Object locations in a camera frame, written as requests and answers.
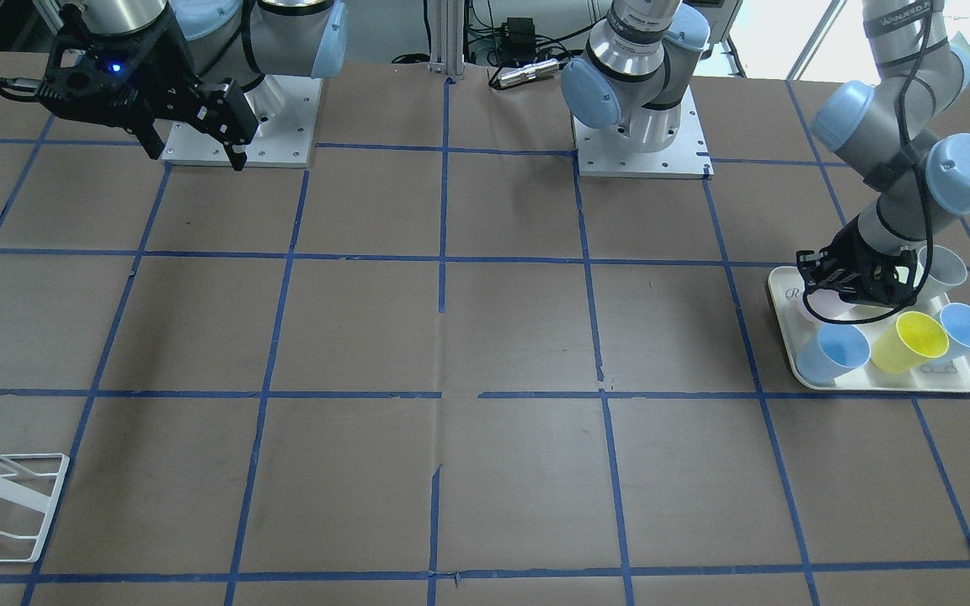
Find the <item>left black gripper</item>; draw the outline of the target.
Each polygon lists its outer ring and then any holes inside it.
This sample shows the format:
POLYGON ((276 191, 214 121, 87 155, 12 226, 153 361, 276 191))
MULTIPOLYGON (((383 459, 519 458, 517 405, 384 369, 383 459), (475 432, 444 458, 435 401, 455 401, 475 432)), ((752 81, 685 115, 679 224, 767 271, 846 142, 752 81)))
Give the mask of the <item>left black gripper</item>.
POLYGON ((863 306, 912 306, 915 303, 915 252, 897 247, 878 252, 860 234, 860 219, 846 224, 827 248, 796 253, 805 295, 838 292, 840 299, 863 306))

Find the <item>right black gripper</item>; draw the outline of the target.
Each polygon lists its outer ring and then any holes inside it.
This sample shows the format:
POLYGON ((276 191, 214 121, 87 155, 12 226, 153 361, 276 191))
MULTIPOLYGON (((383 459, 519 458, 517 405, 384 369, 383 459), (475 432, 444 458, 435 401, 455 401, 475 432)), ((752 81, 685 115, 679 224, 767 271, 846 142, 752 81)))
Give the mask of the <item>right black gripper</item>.
POLYGON ((155 120, 177 120, 218 141, 241 172, 258 118, 228 77, 200 86, 170 7, 61 7, 39 79, 0 77, 0 96, 41 104, 62 120, 122 128, 150 158, 165 142, 155 120))

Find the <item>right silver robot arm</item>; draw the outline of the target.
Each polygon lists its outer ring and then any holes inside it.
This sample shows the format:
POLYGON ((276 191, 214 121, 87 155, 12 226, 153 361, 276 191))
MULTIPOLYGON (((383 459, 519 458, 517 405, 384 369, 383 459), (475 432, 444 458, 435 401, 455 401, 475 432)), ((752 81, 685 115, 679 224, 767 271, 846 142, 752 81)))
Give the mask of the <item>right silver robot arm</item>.
POLYGON ((59 1, 37 79, 0 96, 120 128, 174 165, 305 168, 321 84, 343 68, 342 1, 59 1))

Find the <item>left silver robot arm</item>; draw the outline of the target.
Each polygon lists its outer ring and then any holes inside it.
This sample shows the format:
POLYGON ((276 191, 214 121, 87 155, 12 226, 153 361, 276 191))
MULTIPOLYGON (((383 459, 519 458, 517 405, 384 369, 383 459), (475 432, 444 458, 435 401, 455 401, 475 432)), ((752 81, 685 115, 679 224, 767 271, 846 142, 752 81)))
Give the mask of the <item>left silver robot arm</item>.
MULTIPOLYGON (((929 128, 970 79, 969 61, 948 43, 943 7, 866 1, 863 29, 879 82, 840 86, 813 116, 813 135, 878 197, 828 246, 797 253, 811 306, 824 292, 892 310, 932 295, 932 239, 970 214, 970 134, 929 128)), ((666 148, 711 30, 681 1, 615 1, 562 69, 574 119, 637 152, 666 148)))

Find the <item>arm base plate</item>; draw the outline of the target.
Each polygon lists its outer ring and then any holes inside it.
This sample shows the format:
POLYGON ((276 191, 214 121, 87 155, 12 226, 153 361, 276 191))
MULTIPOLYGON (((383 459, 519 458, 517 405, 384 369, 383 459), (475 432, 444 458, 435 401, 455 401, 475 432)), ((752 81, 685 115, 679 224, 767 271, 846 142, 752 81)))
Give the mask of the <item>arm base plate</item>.
POLYGON ((623 125, 590 128, 572 118, 571 126, 582 176, 705 179, 715 173, 690 88, 678 106, 640 108, 623 125))
MULTIPOLYGON (((246 167, 308 168, 326 83, 324 79, 269 74, 246 93, 259 122, 253 142, 243 148, 246 167)), ((173 124, 159 158, 180 166, 230 166, 218 141, 180 123, 173 124)))

